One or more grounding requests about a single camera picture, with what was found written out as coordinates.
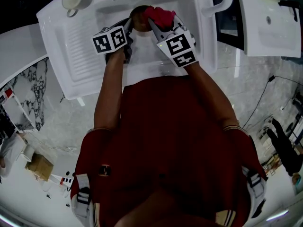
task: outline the forearm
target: forearm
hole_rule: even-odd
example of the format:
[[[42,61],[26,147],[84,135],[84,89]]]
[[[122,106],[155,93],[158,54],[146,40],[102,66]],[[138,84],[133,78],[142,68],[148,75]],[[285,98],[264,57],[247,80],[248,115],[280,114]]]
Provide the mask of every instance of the forearm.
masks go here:
[[[94,128],[114,130],[120,119],[122,97],[123,56],[112,55],[106,65],[97,101]]]
[[[207,110],[221,127],[238,125],[232,105],[213,79],[196,62],[184,68],[193,80]]]

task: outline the brown box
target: brown box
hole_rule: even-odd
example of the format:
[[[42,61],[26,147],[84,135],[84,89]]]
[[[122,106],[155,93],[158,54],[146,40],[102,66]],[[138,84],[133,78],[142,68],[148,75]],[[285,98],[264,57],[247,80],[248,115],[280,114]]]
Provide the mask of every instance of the brown box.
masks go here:
[[[27,169],[47,181],[53,170],[53,164],[50,163],[44,156],[34,154],[32,162],[27,165]]]

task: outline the shirt sleeve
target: shirt sleeve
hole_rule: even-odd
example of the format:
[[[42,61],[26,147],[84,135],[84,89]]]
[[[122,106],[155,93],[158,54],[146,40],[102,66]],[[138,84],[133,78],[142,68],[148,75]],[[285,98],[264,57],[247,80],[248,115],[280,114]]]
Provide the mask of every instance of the shirt sleeve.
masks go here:
[[[239,126],[227,126],[223,131],[230,142],[236,147],[242,160],[242,166],[249,170],[257,171],[262,178],[267,179],[265,171],[259,162],[255,144],[246,131]]]
[[[92,129],[83,139],[81,151],[76,164],[75,177],[71,186],[71,198],[79,192],[76,175],[98,173],[100,156],[112,138],[112,131],[108,129]]]

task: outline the mug handle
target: mug handle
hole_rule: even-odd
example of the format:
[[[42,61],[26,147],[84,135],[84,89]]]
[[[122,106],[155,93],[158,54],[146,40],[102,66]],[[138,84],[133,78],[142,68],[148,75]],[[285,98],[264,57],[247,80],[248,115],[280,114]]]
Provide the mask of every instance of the mug handle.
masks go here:
[[[68,11],[67,11],[67,13],[66,13],[66,16],[67,17],[74,17],[77,13],[78,13],[78,9],[69,9]]]

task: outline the maroon shirt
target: maroon shirt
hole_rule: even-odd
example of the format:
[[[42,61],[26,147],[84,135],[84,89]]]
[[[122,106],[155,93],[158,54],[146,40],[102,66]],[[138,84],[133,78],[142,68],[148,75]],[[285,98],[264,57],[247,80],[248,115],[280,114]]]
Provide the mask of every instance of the maroon shirt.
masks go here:
[[[110,176],[98,175],[101,165]],[[114,226],[160,187],[186,214],[215,222],[217,212],[233,210],[232,226],[243,226],[250,196],[241,166],[266,177],[248,135],[220,128],[189,77],[161,77],[125,87],[117,131],[86,135],[75,174],[88,174],[101,226]],[[71,197],[78,191],[75,178]]]

